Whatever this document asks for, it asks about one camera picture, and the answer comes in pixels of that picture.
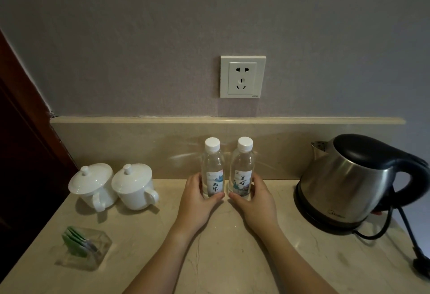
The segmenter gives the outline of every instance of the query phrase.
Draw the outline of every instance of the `wooden door frame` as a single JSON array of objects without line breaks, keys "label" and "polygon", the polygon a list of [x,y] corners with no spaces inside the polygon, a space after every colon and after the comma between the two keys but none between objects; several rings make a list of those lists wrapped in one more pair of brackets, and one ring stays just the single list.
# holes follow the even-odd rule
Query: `wooden door frame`
[{"label": "wooden door frame", "polygon": [[77,168],[74,161],[49,123],[51,112],[1,31],[0,91],[4,92],[49,154],[71,175],[75,173]]}]

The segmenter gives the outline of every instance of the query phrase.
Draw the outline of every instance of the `kettle handle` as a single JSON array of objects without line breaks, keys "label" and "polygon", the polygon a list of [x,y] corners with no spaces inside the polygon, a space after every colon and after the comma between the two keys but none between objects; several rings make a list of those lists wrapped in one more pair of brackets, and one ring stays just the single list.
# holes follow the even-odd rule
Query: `kettle handle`
[{"label": "kettle handle", "polygon": [[396,166],[397,172],[405,172],[411,176],[409,183],[401,190],[385,196],[373,211],[388,210],[391,205],[395,208],[406,206],[420,199],[430,188],[430,170],[427,163],[417,161],[415,156],[402,159]]}]

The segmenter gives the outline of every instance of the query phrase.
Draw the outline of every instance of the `cup handle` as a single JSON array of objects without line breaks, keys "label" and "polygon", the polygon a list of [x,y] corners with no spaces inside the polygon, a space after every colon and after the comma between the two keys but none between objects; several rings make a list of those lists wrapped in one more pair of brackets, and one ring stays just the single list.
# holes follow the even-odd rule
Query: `cup handle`
[{"label": "cup handle", "polygon": [[151,188],[146,188],[145,193],[149,194],[149,203],[150,204],[156,204],[158,202],[159,197],[158,197],[157,191],[155,191]]},{"label": "cup handle", "polygon": [[100,192],[96,192],[92,195],[92,204],[94,206],[95,211],[97,212],[102,212],[106,208],[105,203],[100,202]]}]

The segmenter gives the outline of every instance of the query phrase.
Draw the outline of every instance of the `gray wall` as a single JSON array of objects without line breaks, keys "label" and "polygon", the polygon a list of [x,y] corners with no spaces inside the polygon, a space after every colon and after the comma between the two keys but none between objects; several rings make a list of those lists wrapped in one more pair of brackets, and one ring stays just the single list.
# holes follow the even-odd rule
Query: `gray wall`
[{"label": "gray wall", "polygon": [[[0,0],[0,28],[56,115],[400,116],[430,160],[429,1]],[[261,99],[218,98],[220,55],[267,56]]]}]

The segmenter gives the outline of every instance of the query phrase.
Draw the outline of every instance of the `kettle base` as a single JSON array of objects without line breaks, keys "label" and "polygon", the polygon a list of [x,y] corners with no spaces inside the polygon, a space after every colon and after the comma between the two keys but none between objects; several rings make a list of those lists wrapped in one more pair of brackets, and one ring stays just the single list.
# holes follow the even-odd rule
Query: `kettle base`
[{"label": "kettle base", "polygon": [[310,203],[306,200],[300,189],[300,182],[297,184],[294,190],[294,203],[301,213],[301,215],[316,228],[321,231],[325,231],[334,235],[348,235],[351,234],[353,230],[358,228],[362,222],[347,224],[343,226],[331,225],[327,222],[327,217],[317,211]]}]

